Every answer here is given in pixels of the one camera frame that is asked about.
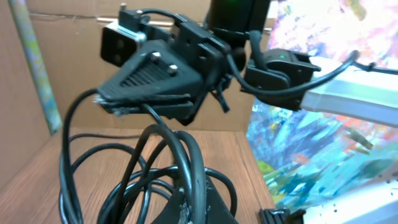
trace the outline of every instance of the paint-splattered surface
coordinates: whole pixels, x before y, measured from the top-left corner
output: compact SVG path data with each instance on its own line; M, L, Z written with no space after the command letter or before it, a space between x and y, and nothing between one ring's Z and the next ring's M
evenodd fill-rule
M269 48L398 68L398 1L280 1ZM247 133L278 207L319 205L398 162L398 130L255 102Z

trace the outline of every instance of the white plastic part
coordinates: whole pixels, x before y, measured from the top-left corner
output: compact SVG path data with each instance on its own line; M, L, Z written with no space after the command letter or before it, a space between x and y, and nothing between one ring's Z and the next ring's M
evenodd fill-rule
M305 224L398 223L398 164L360 188L306 211Z
M321 77L341 63L321 57L311 62L322 68ZM398 75L365 72L350 67L332 81L306 92L301 108L341 114L398 128Z

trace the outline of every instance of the wooden table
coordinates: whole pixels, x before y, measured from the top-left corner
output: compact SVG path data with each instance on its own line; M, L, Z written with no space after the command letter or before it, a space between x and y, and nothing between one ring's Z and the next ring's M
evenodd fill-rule
M130 129L81 129L73 133L101 133L112 135L139 134ZM240 223L259 223L260 208L272 208L274 203L262 179L256 161L244 133L222 131L189 131L198 141L205 165L227 175L238 193ZM151 136L143 156L147 159L160 137ZM107 139L79 139L72 143L72 159L89 148L106 142L121 142L135 146L136 139L113 141ZM60 133L56 134L18 174L0 189L0 223L60 223L58 217L58 157ZM125 152L108 150L95 154L83 163L75 173L80 203L85 223L95 223L98 211L112 188L121 180L130 156ZM171 165L169 150L164 150L154 167ZM226 187L215 180L216 187L229 206ZM153 195L147 216L150 223L164 208L166 201ZM138 200L126 220L135 223L141 206Z

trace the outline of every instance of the cardboard wall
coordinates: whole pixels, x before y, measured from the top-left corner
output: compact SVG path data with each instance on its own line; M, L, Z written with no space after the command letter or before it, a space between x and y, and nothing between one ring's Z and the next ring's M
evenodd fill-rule
M50 138L7 1L0 1L0 189Z
M156 7L187 14L201 22L209 0L126 1L128 9ZM116 18L121 1L30 0L27 1L37 40L62 117L79 93L94 88L117 68L100 59L101 28L106 19ZM153 17L162 21L164 18ZM167 121L173 129L246 130L254 97L239 92L234 81L224 93L231 111L224 114L218 102L208 96L196 120L188 127ZM145 128L152 119L147 115L117 118L96 105L84 103L76 113L74 126Z

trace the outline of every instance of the robotic arm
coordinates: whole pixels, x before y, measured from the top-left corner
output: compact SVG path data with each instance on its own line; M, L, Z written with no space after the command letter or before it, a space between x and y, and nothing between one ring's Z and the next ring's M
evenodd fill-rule
M374 65L367 67L356 63L359 57L358 51L352 52L346 61L336 65L337 68L322 75L317 73L321 68L312 63L306 54L283 49L262 53L259 42L266 19L264 12L268 11L270 2L270 0L212 1L203 26L199 26L184 15L158 9L130 11L126 9L126 5L121 6L119 20L103 29L101 45L102 59L120 69L100 87L80 95L71 105L64 120L59 199L60 217L63 223L83 223L73 173L85 159L105 149L123 150L130 153L131 160L122 181L105 200L98 215L98 223L123 223L140 191L144 191L144 199L138 223L145 221L151 192L161 194L169 200L154 223L165 223L165 220L167 223L237 223L234 219L237 196L231 181L223 174L204 167L200 148L194 138L183 131L171 131L160 117L177 119L181 124L189 125L195 119L208 93L218 100L225 113L228 112L229 106L223 97L223 92L229 87L232 78L236 78L241 84L241 91L271 105L290 110L304 107L315 111L339 112L335 106L319 103L330 98L329 90L341 86L341 80L336 81L340 83L332 83L336 76L350 65L365 68L369 72L381 71ZM171 18L174 22L171 30L151 25L149 14L160 14ZM244 51L247 40L250 40L252 48L248 63ZM246 71L242 77L241 71L245 67ZM397 73L394 70L383 70L383 72ZM389 93L396 93L396 88L396 85L391 86ZM335 99L339 99L340 102L342 96L347 98L358 91L358 89L350 90L349 85L340 89L346 94L333 93ZM91 95L96 95L95 102L110 114L116 116L150 114L157 124L146 128L140 136L135 136L139 138L135 149L123 144L104 144L90 149L71 163L69 150L70 142L74 139L118 138L93 134L70 137L69 127L73 114L78 105ZM356 102L363 99L369 97L357 98ZM397 98L392 97L392 99L392 103L385 106L391 113L397 114ZM385 100L373 101L368 105L369 111L375 112L377 105L385 102ZM340 108L342 108L341 113L349 114L346 107L340 106ZM369 117L370 113L357 111L358 114L361 112L359 117ZM390 123L396 126L396 118ZM149 136L155 133L162 136L163 140L154 149L149 160L145 161L141 157L141 152ZM187 146L191 159L188 158L181 142ZM175 164L164 169L152 169L151 165L165 146L172 151ZM142 170L132 173L137 163ZM174 186L158 179L165 175L173 178ZM209 177L220 179L227 186L231 196L229 209ZM137 178L139 178L137 182L129 184ZM152 188L153 185L163 186L172 194L168 195L167 192ZM265 223L268 223L267 215L273 216L281 223L300 223L303 212L298 211L290 215L287 210L273 210L261 214L265 217L263 218Z

